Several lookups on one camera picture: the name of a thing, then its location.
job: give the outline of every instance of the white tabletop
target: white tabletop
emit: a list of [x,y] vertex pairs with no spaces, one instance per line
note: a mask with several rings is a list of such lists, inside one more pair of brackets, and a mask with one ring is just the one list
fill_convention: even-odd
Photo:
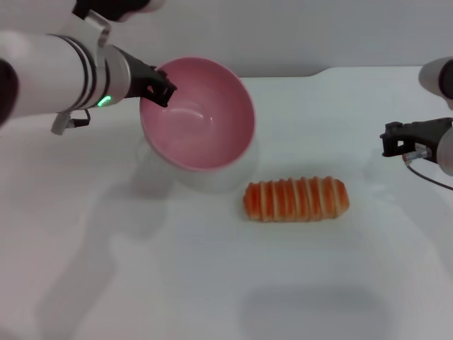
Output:
[[[386,123],[451,115],[418,71],[244,79],[256,139],[209,176],[147,147],[137,100],[63,137],[55,115],[12,120],[0,130],[0,339],[450,340],[453,194],[381,157]],[[244,220],[249,181],[314,175],[346,183],[338,220]]]

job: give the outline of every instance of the cable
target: cable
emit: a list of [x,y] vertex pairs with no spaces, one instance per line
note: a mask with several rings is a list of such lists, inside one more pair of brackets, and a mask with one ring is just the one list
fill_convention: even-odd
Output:
[[88,119],[88,123],[91,122],[91,116],[90,116],[90,113],[88,112],[87,109],[84,110],[85,113],[86,113],[86,118]]
[[446,189],[448,189],[448,190],[453,191],[453,187],[448,186],[447,184],[443,184],[443,183],[437,182],[437,181],[435,181],[434,179],[431,179],[431,178],[429,178],[429,177],[427,177],[427,176],[425,176],[425,175],[422,175],[420,172],[416,171],[416,170],[415,170],[412,166],[410,166],[410,165],[406,165],[406,166],[407,166],[407,168],[409,169],[409,171],[411,171],[412,173],[414,173],[414,174],[417,175],[418,177],[420,177],[420,178],[422,178],[422,179],[424,179],[424,180],[426,180],[426,181],[428,181],[428,182],[430,182],[430,183],[433,183],[433,184],[435,184],[435,185],[437,185],[437,186],[441,186],[441,187],[443,187],[443,188],[446,188]]
[[81,126],[88,126],[91,122],[91,116],[87,109],[84,110],[86,113],[86,119],[71,119],[74,128],[79,128]]

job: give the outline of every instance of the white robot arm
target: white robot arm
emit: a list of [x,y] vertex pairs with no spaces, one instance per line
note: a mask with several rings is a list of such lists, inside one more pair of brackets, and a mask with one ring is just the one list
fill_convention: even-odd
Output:
[[[52,131],[73,128],[70,114],[145,97],[167,106],[176,87],[166,74],[107,44],[110,24],[156,0],[77,0],[56,35],[0,32],[0,124],[13,115],[59,113]],[[78,122],[79,126],[88,121]]]

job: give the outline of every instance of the bread roll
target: bread roll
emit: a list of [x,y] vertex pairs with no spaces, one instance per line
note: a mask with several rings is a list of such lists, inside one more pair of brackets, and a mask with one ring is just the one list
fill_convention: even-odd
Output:
[[308,222],[337,218],[349,208],[345,184],[332,177],[250,183],[243,197],[250,220]]

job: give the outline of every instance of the black band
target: black band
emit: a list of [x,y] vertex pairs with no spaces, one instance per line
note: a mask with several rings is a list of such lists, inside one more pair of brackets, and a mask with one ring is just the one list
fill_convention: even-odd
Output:
[[84,100],[84,102],[82,104],[80,104],[78,107],[78,108],[83,108],[90,101],[91,97],[94,94],[94,91],[96,90],[96,86],[97,86],[97,82],[98,82],[98,75],[96,74],[96,64],[94,63],[94,59],[91,56],[91,53],[88,51],[88,49],[83,44],[81,44],[79,41],[77,41],[76,39],[74,39],[72,37],[68,37],[68,36],[64,36],[64,37],[67,39],[70,39],[73,43],[77,44],[77,46],[79,46],[81,48],[81,50],[84,51],[84,53],[86,55],[86,59],[88,60],[88,63],[90,64],[90,67],[91,67],[91,75],[93,76],[93,81],[91,83],[91,89],[88,93],[88,96]]
[[70,44],[72,46],[72,48],[75,49],[77,55],[80,58],[82,66],[84,67],[84,87],[82,89],[82,92],[80,93],[80,97],[78,97],[76,102],[68,109],[68,111],[73,111],[73,110],[76,110],[79,107],[81,100],[84,98],[84,96],[86,94],[86,90],[88,88],[88,66],[86,64],[86,60],[85,60],[84,55],[82,54],[82,52],[80,52],[80,50],[76,47],[76,44],[74,42],[72,42],[72,40],[70,40],[70,39],[68,39],[66,37],[63,37],[61,35],[53,35],[53,36],[58,37],[60,39],[63,39],[68,44]]
[[101,97],[96,101],[90,108],[94,108],[98,105],[98,103],[101,101],[102,98],[105,97],[105,95],[108,92],[108,88],[110,87],[110,69],[108,68],[107,60],[105,61],[105,87],[104,91],[101,95]]

